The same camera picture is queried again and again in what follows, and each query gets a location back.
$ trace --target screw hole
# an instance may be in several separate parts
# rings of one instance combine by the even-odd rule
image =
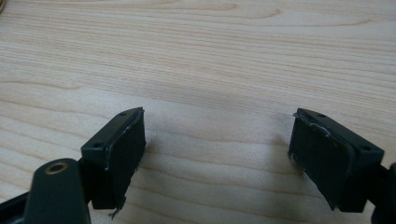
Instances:
[[[102,143],[95,143],[95,144],[93,144],[93,147],[101,147],[102,146]]]
[[[67,163],[58,162],[58,163],[55,163],[55,164],[52,164],[51,166],[49,166],[46,169],[46,174],[47,175],[55,175],[55,174],[58,174],[58,173],[64,171],[65,169],[67,169]]]
[[[364,150],[367,150],[367,151],[371,150],[371,147],[367,147],[367,146],[362,146],[361,148],[364,149]]]

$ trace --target wooden table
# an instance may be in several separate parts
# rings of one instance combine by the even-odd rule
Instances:
[[[0,14],[0,202],[143,106],[148,148],[114,221],[370,223],[288,157],[298,107],[396,161],[392,0],[9,0]]]

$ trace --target black bracket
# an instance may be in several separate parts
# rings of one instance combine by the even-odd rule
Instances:
[[[317,185],[331,209],[376,209],[373,223],[396,223],[396,163],[381,165],[384,150],[329,117],[306,109],[294,114],[289,154]]]
[[[119,113],[82,148],[79,161],[50,161],[35,171],[31,191],[0,204],[0,223],[91,223],[94,209],[124,206],[146,147],[142,107]]]

